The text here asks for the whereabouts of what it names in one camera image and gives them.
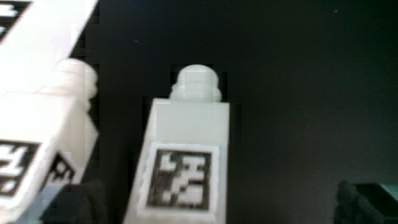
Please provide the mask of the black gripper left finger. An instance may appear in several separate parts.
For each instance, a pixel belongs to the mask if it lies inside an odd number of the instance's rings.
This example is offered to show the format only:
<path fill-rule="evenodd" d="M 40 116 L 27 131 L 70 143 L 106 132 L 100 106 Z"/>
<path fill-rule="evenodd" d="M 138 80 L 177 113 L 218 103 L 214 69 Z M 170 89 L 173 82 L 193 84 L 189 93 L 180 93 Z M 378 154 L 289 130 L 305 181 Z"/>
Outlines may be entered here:
<path fill-rule="evenodd" d="M 63 187 L 40 220 L 43 224 L 109 224 L 106 188 L 100 181 Z"/>

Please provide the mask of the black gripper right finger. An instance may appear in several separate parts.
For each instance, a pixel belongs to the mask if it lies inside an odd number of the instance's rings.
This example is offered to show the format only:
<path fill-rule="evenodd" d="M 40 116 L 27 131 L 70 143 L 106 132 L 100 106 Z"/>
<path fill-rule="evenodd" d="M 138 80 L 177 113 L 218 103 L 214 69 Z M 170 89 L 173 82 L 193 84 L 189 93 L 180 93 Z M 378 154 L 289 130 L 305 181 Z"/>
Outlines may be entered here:
<path fill-rule="evenodd" d="M 338 185 L 333 224 L 398 224 L 398 183 Z"/>

